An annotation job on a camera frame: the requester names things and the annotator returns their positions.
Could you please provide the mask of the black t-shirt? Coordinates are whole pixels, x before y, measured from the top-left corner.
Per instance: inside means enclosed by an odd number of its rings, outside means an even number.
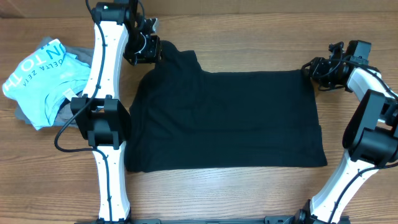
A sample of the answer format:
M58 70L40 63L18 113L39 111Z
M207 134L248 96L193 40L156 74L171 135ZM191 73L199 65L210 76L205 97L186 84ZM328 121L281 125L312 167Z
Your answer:
M129 109L130 172L327 165L311 81L300 70L204 71L162 42Z

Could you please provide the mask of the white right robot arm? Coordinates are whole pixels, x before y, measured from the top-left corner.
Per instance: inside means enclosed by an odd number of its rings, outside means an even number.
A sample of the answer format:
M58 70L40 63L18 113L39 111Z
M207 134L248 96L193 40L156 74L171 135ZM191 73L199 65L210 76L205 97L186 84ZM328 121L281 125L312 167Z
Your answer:
M397 93L369 65L371 43L352 40L328 46L328 58L315 57L302 71L320 91L354 93L359 105L342 139L343 156L321 191L287 223L349 223L343 210L372 175L397 166Z

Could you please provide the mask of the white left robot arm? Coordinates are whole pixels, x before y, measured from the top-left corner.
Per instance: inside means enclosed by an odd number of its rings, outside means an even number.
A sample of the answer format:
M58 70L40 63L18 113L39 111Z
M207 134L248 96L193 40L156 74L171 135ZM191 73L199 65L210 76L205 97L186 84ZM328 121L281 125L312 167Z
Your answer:
M146 18L141 1L98 2L89 10L95 23L91 72L81 97L71 100L72 121L95 157L100 208L96 223L131 223L124 151L131 119L119 99L122 60L156 63L161 44L158 20Z

